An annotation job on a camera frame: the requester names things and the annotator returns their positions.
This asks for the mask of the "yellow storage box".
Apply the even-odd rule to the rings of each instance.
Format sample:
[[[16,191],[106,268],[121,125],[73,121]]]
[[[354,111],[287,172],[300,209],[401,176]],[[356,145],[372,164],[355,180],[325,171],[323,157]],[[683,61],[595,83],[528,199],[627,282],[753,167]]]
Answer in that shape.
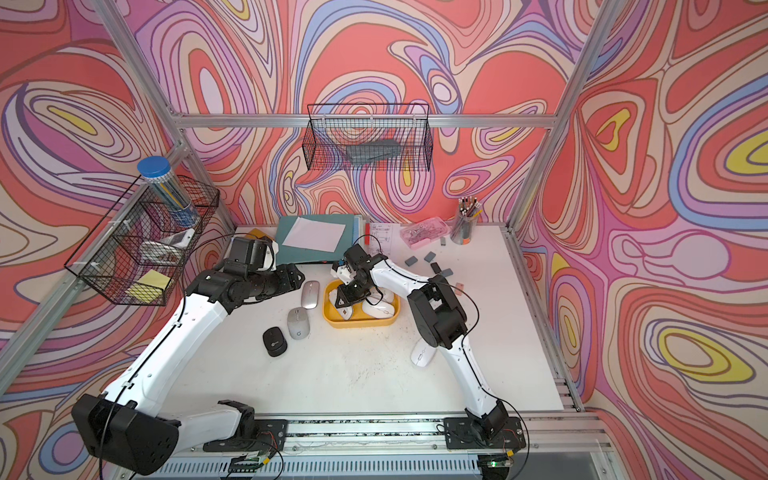
[[[396,309],[392,318],[375,319],[365,315],[362,311],[362,302],[338,310],[333,306],[332,301],[336,299],[335,290],[340,284],[340,280],[332,281],[327,285],[324,293],[322,313],[326,322],[332,327],[337,329],[384,327],[393,324],[397,319],[401,310],[400,298],[386,289],[381,290],[384,293],[384,301],[391,303]]]

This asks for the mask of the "silver slim mouse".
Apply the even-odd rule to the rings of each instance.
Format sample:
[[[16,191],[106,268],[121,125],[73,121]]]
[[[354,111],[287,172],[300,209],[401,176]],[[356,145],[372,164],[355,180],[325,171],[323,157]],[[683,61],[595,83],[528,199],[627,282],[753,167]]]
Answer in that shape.
[[[306,310],[315,309],[320,299],[320,283],[317,280],[308,280],[302,286],[301,307]]]

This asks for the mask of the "grey mouse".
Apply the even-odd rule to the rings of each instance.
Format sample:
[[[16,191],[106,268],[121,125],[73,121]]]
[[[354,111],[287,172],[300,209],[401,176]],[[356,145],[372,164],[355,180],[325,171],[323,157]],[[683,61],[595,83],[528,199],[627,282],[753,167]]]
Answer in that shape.
[[[293,340],[306,339],[310,334],[308,311],[303,307],[293,308],[288,312],[286,325]]]

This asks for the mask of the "black mouse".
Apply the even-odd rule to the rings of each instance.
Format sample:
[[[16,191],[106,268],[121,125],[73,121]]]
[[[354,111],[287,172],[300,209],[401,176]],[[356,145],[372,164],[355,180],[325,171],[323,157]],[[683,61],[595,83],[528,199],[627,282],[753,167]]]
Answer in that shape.
[[[266,329],[262,334],[262,340],[267,354],[271,358],[277,358],[287,351],[287,340],[278,326]]]

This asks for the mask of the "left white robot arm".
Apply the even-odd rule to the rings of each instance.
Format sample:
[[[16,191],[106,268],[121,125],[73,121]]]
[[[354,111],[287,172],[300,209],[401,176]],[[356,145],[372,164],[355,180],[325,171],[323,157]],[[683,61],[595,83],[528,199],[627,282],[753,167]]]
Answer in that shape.
[[[161,411],[171,387],[207,337],[236,309],[301,289],[304,274],[279,265],[272,242],[235,237],[229,255],[185,288],[171,318],[145,350],[100,394],[72,409],[76,429],[97,466],[112,463],[151,475],[175,453],[209,442],[252,447],[261,432],[251,406],[223,400],[179,419]]]

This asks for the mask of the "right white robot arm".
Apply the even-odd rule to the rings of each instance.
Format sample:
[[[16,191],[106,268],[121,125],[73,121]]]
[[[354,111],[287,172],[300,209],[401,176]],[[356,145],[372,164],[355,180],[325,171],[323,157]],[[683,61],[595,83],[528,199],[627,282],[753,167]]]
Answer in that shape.
[[[467,314],[445,277],[426,277],[402,268],[382,253],[368,254],[355,244],[332,264],[338,308],[373,300],[375,293],[390,291],[408,301],[421,339],[447,362],[464,400],[468,431],[444,431],[459,441],[458,447],[476,444],[489,447],[500,440],[502,447],[517,452],[528,446],[529,432],[519,412],[508,401],[493,394],[474,357],[468,339]]]

